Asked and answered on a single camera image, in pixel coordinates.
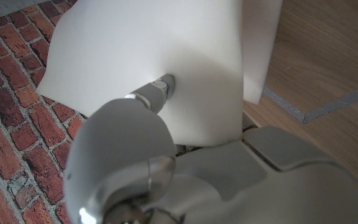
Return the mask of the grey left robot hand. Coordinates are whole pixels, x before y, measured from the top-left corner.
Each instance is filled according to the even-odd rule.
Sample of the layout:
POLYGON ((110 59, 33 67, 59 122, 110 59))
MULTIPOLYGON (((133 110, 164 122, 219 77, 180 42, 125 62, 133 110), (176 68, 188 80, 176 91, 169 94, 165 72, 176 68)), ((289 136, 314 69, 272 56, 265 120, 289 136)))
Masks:
POLYGON ((78 130, 64 180, 72 223, 358 223, 358 182, 278 128, 178 156, 159 116, 164 75, 97 110, 78 130))

